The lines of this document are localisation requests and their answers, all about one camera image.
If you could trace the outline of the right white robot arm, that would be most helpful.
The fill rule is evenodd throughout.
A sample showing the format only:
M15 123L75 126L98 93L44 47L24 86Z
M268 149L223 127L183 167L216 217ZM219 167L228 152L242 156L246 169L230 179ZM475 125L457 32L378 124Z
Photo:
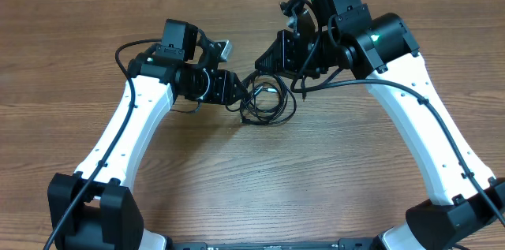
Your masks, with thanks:
M337 88L348 69L384 108L409 148L428 198L370 249L452 249L504 220L504 180L470 148L428 75L418 42L395 13L372 17L362 0L288 0L287 17L256 68L290 78L293 93Z

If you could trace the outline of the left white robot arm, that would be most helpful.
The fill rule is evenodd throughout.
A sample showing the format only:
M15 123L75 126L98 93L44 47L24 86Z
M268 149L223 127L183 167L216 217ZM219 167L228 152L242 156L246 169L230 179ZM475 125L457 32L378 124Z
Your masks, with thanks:
M56 173L47 190L52 233L45 248L172 249L149 231L135 199L137 171L152 136L178 96L198 104L232 105L246 90L220 69L232 51L197 26L166 20L163 35L120 65L126 82L120 103L99 141L74 170Z

